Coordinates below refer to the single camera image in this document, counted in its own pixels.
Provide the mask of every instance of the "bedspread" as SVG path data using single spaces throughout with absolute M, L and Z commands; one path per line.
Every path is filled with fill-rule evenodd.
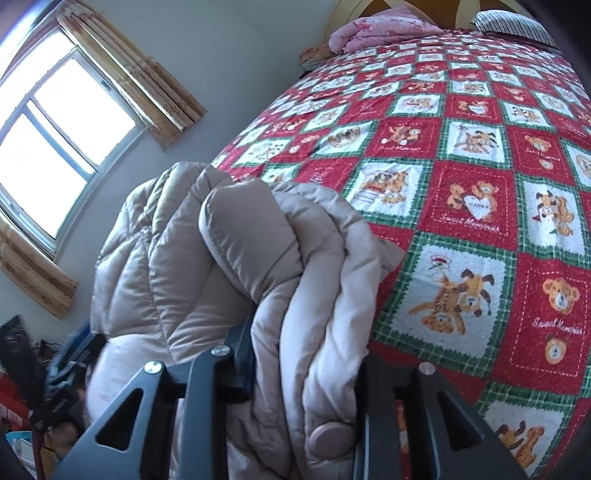
M 404 248 L 371 348 L 439 365 L 535 478 L 591 406 L 590 134 L 564 59 L 446 31 L 329 61 L 214 165 L 332 187 Z

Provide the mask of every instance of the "white wall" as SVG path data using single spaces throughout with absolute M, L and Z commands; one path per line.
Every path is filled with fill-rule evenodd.
M 244 11 L 241 2 L 234 0 L 91 2 L 181 81 L 208 113 L 164 153 L 145 134 L 95 191 L 59 261 L 80 282 L 74 305 L 63 321 L 48 314 L 0 272 L 0 319 L 21 313 L 34 340 L 61 341 L 88 317 L 95 259 L 127 194 L 177 161 L 211 161 L 297 79 L 299 52 L 322 39 L 334 3 L 316 0 L 324 4 L 318 9 L 313 0 L 301 5 L 260 0 L 246 2 L 250 6 Z M 260 9 L 261 17 L 253 9 Z M 319 10 L 321 18 L 315 18 Z M 275 16 L 278 24 L 272 22 Z

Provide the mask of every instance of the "beige curtain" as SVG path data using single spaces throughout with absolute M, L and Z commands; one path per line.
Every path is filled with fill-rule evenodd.
M 206 113 L 162 65 L 144 55 L 85 1 L 66 1 L 57 20 L 111 79 L 163 148 Z
M 60 320 L 72 305 L 77 283 L 39 251 L 0 212 L 0 267 L 22 291 Z

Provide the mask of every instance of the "screw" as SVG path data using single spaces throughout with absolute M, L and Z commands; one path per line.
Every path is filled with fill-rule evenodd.
M 149 374 L 157 374 L 162 370 L 162 362 L 152 360 L 144 365 L 144 371 Z
M 435 365 L 431 362 L 422 362 L 418 366 L 418 371 L 420 371 L 423 375 L 433 375 L 435 373 Z
M 230 353 L 230 347 L 225 343 L 220 343 L 212 348 L 212 355 L 214 356 L 226 356 Z

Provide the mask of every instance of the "beige down jacket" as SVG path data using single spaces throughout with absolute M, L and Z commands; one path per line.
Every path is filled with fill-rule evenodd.
M 222 341 L 254 301 L 255 393 L 228 410 L 230 477 L 350 478 L 350 451 L 319 458 L 310 436 L 354 426 L 378 284 L 401 259 L 334 190 L 175 165 L 129 195 L 100 253 L 90 322 L 108 343 L 90 419 L 146 362 L 186 362 Z M 178 442 L 172 478 L 177 455 Z

